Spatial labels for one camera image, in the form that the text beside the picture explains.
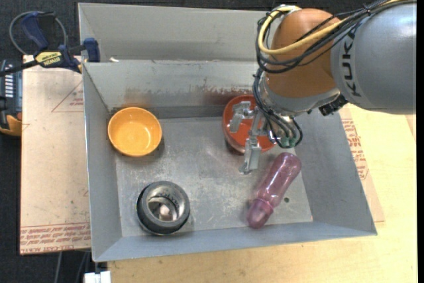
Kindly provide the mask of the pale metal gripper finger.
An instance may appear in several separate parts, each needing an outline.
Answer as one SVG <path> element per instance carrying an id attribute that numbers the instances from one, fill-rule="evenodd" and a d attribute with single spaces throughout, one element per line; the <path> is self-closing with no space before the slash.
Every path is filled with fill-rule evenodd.
<path id="1" fill-rule="evenodd" d="M 229 131 L 231 133 L 238 132 L 240 124 L 244 119 L 252 118 L 252 109 L 250 108 L 250 105 L 250 101 L 241 101 L 240 103 L 233 105 L 233 117 L 229 123 Z"/>
<path id="2" fill-rule="evenodd" d="M 257 139 L 247 139 L 244 148 L 244 160 L 239 167 L 239 172 L 249 174 L 258 169 L 262 148 Z"/>

